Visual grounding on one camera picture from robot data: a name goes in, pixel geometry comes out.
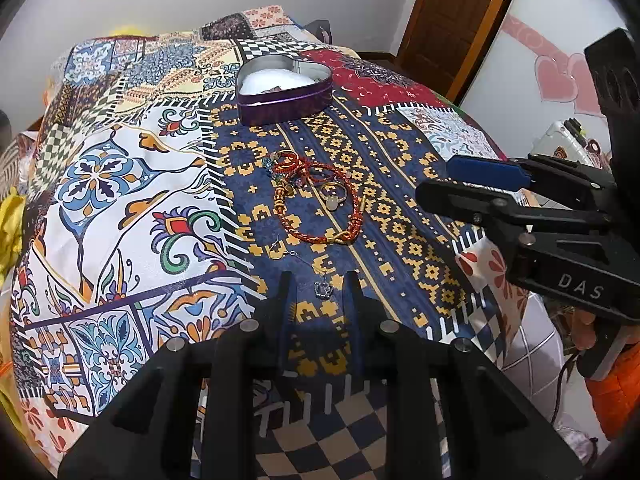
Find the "red braided bracelet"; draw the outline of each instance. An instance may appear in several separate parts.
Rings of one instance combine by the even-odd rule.
[[[285,158],[284,161],[278,162],[281,158]],[[314,162],[304,156],[298,156],[298,154],[291,150],[282,150],[280,152],[274,152],[271,156],[274,164],[271,168],[274,174],[278,174],[278,186],[273,195],[273,205],[276,216],[280,219],[280,223],[284,230],[291,236],[308,242],[310,244],[352,244],[360,234],[362,222],[364,221],[363,211],[365,206],[365,200],[359,199],[356,194],[356,190],[353,184],[349,180],[347,174],[339,170],[331,164],[324,164],[322,162]],[[349,215],[349,223],[347,229],[340,231],[334,236],[311,236],[301,233],[291,226],[291,222],[284,216],[284,201],[287,196],[293,196],[293,186],[289,183],[289,180],[297,177],[302,178],[308,184],[317,185],[325,182],[329,182],[331,178],[316,178],[311,175],[311,169],[320,169],[331,171],[337,176],[343,183],[344,187],[349,193],[351,193],[351,202],[353,203],[353,212]]]

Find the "heart-shaped tin box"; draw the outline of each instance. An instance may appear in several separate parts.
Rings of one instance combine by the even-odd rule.
[[[289,90],[254,95],[241,94],[240,89],[245,78],[265,68],[283,68],[306,75],[316,82]],[[333,79],[333,73],[329,67],[313,61],[292,59],[282,54],[254,57],[242,66],[236,78],[236,99],[240,122],[245,126],[260,126],[284,123],[317,114],[331,103]]]

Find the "patterned bedspread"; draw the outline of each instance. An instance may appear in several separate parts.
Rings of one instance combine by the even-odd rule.
[[[270,53],[330,66],[331,105],[289,123],[242,126],[236,74]],[[421,180],[447,178],[455,153],[502,155],[429,89],[319,43],[279,6],[193,32],[86,41],[60,69],[38,138],[10,307],[28,438],[54,473],[158,347],[176,335],[220,336],[274,292],[283,270],[296,273],[300,329],[333,330],[340,344],[291,348],[299,399],[255,383],[261,476],[347,479],[383,466],[385,389],[346,374],[340,288],[349,270],[389,317],[436,341],[471,338],[501,366],[527,293],[506,282],[481,229],[425,213],[414,195]],[[285,236],[262,167],[275,150],[351,173],[367,200],[356,243]],[[294,193],[294,227],[331,235],[346,225],[350,206],[329,211],[313,187]],[[313,292],[320,270],[334,287],[328,300]],[[287,418],[287,402],[308,408],[301,420]],[[201,408],[195,475],[203,416]]]

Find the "yellow fabric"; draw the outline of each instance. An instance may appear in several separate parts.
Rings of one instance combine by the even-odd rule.
[[[112,30],[109,33],[109,36],[148,36],[148,34],[137,28],[135,25],[124,25]]]
[[[12,187],[9,196],[0,205],[0,286],[22,250],[22,213],[24,197],[19,196],[15,187]]]
[[[11,309],[11,281],[0,290],[0,410],[4,409],[16,429],[25,435],[23,412],[20,408],[18,390],[15,386],[14,366],[11,361],[11,341],[9,337],[9,310]]]

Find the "jewelry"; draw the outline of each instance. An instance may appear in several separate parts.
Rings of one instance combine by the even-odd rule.
[[[284,230],[303,242],[310,244],[352,244],[360,234],[362,223],[364,221],[364,197],[360,199],[356,194],[356,190],[350,181],[351,174],[348,171],[342,171],[330,164],[315,162],[292,150],[281,150],[273,152],[270,156],[262,160],[262,166],[269,171],[271,178],[276,181],[277,186],[273,195],[273,205],[275,215],[280,219],[280,223]],[[312,174],[312,170],[328,170],[333,173],[333,177],[324,176],[317,178]],[[351,203],[353,211],[349,215],[347,228],[333,236],[311,236],[303,234],[294,229],[290,221],[285,218],[284,200],[286,197],[294,195],[294,188],[291,182],[295,182],[297,187],[305,184],[317,186],[319,184],[331,184],[332,186],[340,186],[345,190],[342,199],[325,195],[321,191],[322,199],[327,202],[326,207],[329,211],[335,211],[338,206],[344,202],[348,194],[351,194]]]
[[[274,246],[278,243],[279,240],[280,240],[280,235],[278,235],[278,238],[276,239],[276,241],[270,245],[269,252],[273,251]],[[302,258],[302,256],[299,256],[299,254],[296,251],[284,251],[277,258],[273,258],[271,255],[269,257],[272,260],[281,260],[287,255],[293,256],[299,259],[301,262],[306,263],[309,267],[313,269],[313,272],[316,272],[317,269],[314,267],[314,264],[309,263],[304,258]],[[326,276],[326,272],[322,269],[320,269],[320,272],[322,272],[322,281],[314,282],[314,292],[316,294],[316,298],[319,298],[320,300],[328,300],[329,298],[331,298],[331,295],[334,293],[334,286],[331,283],[329,283],[329,280],[327,279],[327,276]]]
[[[334,187],[335,189],[339,188],[343,190],[344,196],[325,194],[324,190],[330,187]],[[319,193],[320,193],[320,197],[322,198],[322,200],[324,200],[324,203],[326,204],[326,208],[329,211],[335,211],[336,209],[338,209],[338,206],[342,205],[342,203],[345,200],[347,200],[347,195],[348,195],[347,188],[345,188],[342,184],[339,184],[337,182],[325,182],[324,184],[322,184],[322,186],[320,186]]]

